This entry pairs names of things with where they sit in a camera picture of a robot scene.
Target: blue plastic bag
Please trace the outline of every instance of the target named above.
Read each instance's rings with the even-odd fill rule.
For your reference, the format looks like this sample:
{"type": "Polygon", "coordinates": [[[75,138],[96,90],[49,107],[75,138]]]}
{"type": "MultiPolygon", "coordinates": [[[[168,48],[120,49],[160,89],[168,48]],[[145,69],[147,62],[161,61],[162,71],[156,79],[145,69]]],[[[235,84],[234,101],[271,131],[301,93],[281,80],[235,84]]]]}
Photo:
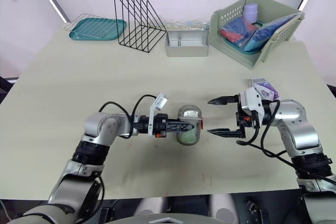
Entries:
{"type": "Polygon", "coordinates": [[[262,48],[279,27],[283,26],[298,14],[299,13],[295,13],[285,17],[277,18],[276,20],[273,20],[272,22],[260,27],[255,31],[251,39],[248,41],[244,47],[244,51],[252,51],[262,48]]]}

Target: clear plastic container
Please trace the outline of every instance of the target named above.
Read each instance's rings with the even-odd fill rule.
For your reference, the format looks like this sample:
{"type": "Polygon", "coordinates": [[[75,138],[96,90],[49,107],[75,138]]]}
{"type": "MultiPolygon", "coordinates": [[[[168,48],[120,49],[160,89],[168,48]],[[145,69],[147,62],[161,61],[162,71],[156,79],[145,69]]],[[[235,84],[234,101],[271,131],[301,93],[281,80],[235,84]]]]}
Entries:
{"type": "Polygon", "coordinates": [[[202,129],[202,112],[199,107],[184,105],[179,109],[177,118],[194,126],[190,131],[177,133],[177,141],[183,145],[196,144],[200,139],[202,129]]]}

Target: black power cord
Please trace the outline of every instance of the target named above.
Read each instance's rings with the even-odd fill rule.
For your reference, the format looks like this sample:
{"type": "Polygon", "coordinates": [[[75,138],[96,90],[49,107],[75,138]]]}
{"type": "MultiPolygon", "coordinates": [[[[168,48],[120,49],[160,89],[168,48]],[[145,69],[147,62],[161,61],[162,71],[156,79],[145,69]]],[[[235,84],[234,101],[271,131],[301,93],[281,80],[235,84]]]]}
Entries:
{"type": "Polygon", "coordinates": [[[254,134],[254,136],[249,141],[247,141],[247,142],[245,142],[245,141],[237,141],[237,144],[252,146],[253,148],[261,150],[266,156],[271,157],[271,158],[277,158],[278,160],[282,161],[286,165],[289,165],[290,167],[293,167],[296,171],[299,171],[301,173],[304,173],[304,174],[308,175],[309,178],[321,179],[321,180],[327,181],[327,182],[329,182],[329,183],[331,183],[331,184],[333,184],[333,185],[336,186],[336,182],[335,181],[333,181],[333,180],[331,180],[329,178],[326,178],[326,177],[324,177],[322,175],[319,175],[319,174],[310,173],[307,170],[302,169],[301,167],[299,167],[297,165],[294,165],[291,162],[289,162],[289,161],[283,159],[282,157],[280,157],[280,155],[286,153],[286,150],[281,151],[281,152],[275,154],[275,153],[271,152],[270,150],[264,148],[264,140],[265,140],[267,131],[270,128],[270,126],[271,126],[271,124],[272,124],[272,122],[273,122],[273,120],[274,120],[274,118],[275,118],[275,116],[276,116],[276,114],[278,112],[278,109],[280,107],[280,101],[279,100],[276,100],[274,102],[277,103],[277,106],[276,106],[276,108],[275,108],[275,110],[273,112],[272,117],[270,118],[269,122],[267,123],[264,132],[262,133],[262,136],[261,136],[261,139],[260,139],[260,146],[255,145],[255,144],[252,143],[256,139],[256,136],[255,136],[256,133],[254,134]]]}
{"type": "Polygon", "coordinates": [[[123,106],[121,106],[120,104],[118,104],[118,103],[116,103],[116,102],[106,102],[106,103],[104,103],[103,106],[99,109],[98,112],[102,112],[103,109],[104,109],[107,105],[109,105],[109,104],[113,104],[113,105],[117,106],[118,108],[120,108],[120,109],[122,110],[122,112],[125,113],[125,115],[127,116],[128,121],[130,122],[130,133],[129,133],[129,135],[128,135],[128,136],[120,136],[120,137],[122,137],[122,138],[124,138],[124,139],[129,139],[129,138],[131,138],[131,136],[132,136],[132,134],[133,134],[133,123],[134,123],[135,111],[136,111],[136,109],[137,109],[139,103],[140,103],[140,102],[142,101],[142,99],[145,98],[145,97],[152,97],[152,98],[156,99],[156,96],[154,96],[154,95],[151,95],[151,94],[144,94],[144,95],[143,95],[142,97],[140,97],[140,98],[138,99],[138,101],[136,102],[136,104],[135,104],[135,106],[134,106],[134,108],[133,108],[133,111],[132,111],[132,114],[131,114],[131,115],[129,115],[129,113],[127,112],[127,110],[126,110],[123,106]]]}
{"type": "Polygon", "coordinates": [[[99,209],[103,205],[103,200],[104,200],[104,196],[105,196],[105,185],[104,185],[104,182],[103,182],[103,179],[101,178],[101,176],[99,176],[98,178],[100,180],[101,190],[102,190],[100,202],[99,202],[98,206],[95,208],[95,210],[92,212],[92,214],[89,217],[87,217],[87,218],[85,218],[83,220],[80,220],[80,221],[76,222],[75,224],[83,224],[84,222],[86,222],[89,219],[91,219],[93,216],[95,216],[95,214],[99,211],[99,209]]]}

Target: green contents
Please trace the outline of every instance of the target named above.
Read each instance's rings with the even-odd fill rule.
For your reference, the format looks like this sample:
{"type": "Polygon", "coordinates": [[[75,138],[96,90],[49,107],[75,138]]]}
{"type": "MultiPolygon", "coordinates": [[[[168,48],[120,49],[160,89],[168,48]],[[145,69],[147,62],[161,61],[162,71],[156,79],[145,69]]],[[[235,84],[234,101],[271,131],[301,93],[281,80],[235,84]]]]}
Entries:
{"type": "Polygon", "coordinates": [[[192,130],[180,133],[180,137],[178,137],[177,139],[181,144],[192,145],[197,143],[198,141],[197,125],[194,126],[195,127],[192,130]]]}

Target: purple package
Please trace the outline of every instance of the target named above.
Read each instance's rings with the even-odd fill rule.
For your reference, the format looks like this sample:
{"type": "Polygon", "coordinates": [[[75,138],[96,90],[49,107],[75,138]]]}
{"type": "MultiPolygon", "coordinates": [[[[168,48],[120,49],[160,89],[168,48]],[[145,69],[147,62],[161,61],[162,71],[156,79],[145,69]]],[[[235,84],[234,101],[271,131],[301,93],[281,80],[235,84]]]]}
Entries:
{"type": "Polygon", "coordinates": [[[263,100],[279,99],[278,91],[265,78],[251,79],[250,86],[256,89],[263,100]]]}

